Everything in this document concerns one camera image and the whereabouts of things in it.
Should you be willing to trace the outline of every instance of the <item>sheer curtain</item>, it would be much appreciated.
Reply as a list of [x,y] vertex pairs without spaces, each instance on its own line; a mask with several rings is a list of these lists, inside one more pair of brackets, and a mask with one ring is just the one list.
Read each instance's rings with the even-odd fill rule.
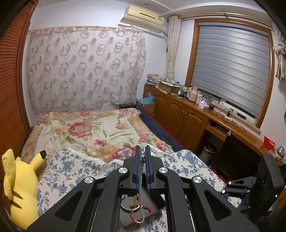
[[167,74],[166,78],[173,80],[175,71],[175,62],[178,52],[179,39],[181,32],[181,19],[178,16],[169,18],[168,30],[168,52],[167,52]]
[[143,32],[58,27],[28,36],[27,85],[35,114],[95,110],[137,98],[146,61]]
[[274,45],[273,49],[275,54],[277,55],[278,58],[278,66],[277,66],[277,73],[276,77],[279,80],[284,80],[286,79],[286,41],[284,37],[282,36],[281,32],[279,31],[277,25],[275,23],[272,23],[272,27],[274,31],[276,32],[278,36],[278,44]]

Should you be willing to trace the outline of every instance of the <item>necklace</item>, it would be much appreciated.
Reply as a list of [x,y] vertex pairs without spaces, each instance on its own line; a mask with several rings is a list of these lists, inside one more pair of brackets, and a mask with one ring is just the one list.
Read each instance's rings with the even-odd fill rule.
[[[141,202],[141,191],[142,191],[142,174],[143,174],[143,167],[145,164],[145,152],[141,151],[141,155],[140,155],[140,174],[139,174],[139,194],[137,194],[137,196],[134,196],[134,201],[133,201],[133,205],[130,205],[130,217],[132,218],[132,222],[136,222],[137,224],[141,224],[145,221],[145,216],[144,216],[144,212],[143,212],[143,207],[142,207],[142,202]],[[134,218],[134,214],[133,214],[133,208],[136,207],[136,199],[138,197],[138,201],[139,201],[139,208],[142,214],[142,217],[139,219],[135,219]]]

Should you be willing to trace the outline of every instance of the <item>pikachu plush toy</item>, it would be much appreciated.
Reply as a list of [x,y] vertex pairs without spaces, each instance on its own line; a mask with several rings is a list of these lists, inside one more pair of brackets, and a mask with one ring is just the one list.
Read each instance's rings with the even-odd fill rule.
[[19,228],[26,230],[38,219],[37,189],[38,179],[35,171],[46,157],[46,151],[36,154],[30,164],[14,158],[12,149],[2,156],[5,172],[3,202],[10,220]]

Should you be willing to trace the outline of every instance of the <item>jewelry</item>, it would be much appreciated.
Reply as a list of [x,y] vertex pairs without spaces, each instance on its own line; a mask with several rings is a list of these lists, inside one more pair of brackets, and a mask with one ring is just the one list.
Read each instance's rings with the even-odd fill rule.
[[144,212],[143,212],[143,207],[142,207],[142,202],[141,202],[141,192],[142,192],[142,174],[143,174],[143,167],[144,167],[144,164],[145,164],[145,156],[143,156],[143,152],[141,152],[141,161],[140,161],[140,174],[139,174],[139,194],[137,195],[138,196],[138,201],[139,201],[139,206],[140,206],[140,210],[141,210],[141,213],[142,213],[142,218],[139,218],[139,219],[135,219],[134,218],[134,215],[133,215],[133,210],[132,208],[131,209],[131,213],[130,213],[130,217],[132,218],[132,222],[136,222],[137,224],[141,224],[145,221],[145,216],[144,216]]
[[139,205],[136,205],[136,207],[133,208],[133,209],[127,209],[127,208],[125,208],[125,207],[122,205],[122,202],[121,202],[121,208],[122,208],[123,210],[127,211],[127,212],[131,212],[131,211],[136,211],[136,210],[138,210],[140,207],[139,207]]
[[[146,217],[149,217],[151,214],[152,214],[152,210],[148,207],[148,206],[142,206],[143,209],[147,209],[149,211],[149,214],[146,216]],[[139,219],[134,219],[133,216],[132,216],[132,213],[129,214],[131,219],[132,219],[132,223],[136,222],[136,221],[142,221],[143,220],[143,217],[142,218],[139,218]]]

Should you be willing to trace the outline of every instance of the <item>pink thermos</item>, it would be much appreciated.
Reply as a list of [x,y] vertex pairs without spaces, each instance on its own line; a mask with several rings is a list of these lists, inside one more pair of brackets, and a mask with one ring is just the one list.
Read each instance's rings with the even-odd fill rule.
[[196,97],[198,95],[198,88],[197,87],[193,87],[190,91],[190,94],[189,94],[189,97],[188,97],[188,100],[189,101],[193,101],[193,102],[196,102]]

